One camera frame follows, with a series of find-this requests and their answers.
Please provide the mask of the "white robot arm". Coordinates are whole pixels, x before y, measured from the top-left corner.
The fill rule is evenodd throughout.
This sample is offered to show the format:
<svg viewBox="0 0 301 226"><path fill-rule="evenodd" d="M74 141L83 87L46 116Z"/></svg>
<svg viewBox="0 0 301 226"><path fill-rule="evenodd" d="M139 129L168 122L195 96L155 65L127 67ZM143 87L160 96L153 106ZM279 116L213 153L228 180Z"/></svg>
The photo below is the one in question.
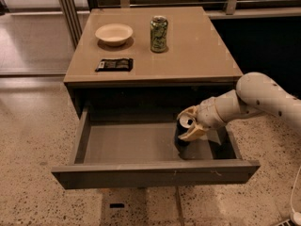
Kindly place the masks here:
<svg viewBox="0 0 301 226"><path fill-rule="evenodd" d="M246 73L236 88L192 105L177 117L176 140L187 144L230 121L271 114L301 132L301 100L263 73Z"/></svg>

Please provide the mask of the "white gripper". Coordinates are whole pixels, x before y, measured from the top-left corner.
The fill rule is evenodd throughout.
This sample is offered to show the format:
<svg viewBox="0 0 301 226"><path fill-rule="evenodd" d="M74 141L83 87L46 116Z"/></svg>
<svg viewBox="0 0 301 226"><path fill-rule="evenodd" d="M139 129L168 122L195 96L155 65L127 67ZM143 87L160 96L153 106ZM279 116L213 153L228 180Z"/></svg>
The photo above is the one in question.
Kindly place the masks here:
<svg viewBox="0 0 301 226"><path fill-rule="evenodd" d="M218 114L215 97L202 101L198 106L187 107L178 115L177 119L179 120L184 115L193 119L197 118L199 124L192 126L185 133L178 136L178 139L186 142L204 136L208 130L217 130L226 125Z"/></svg>

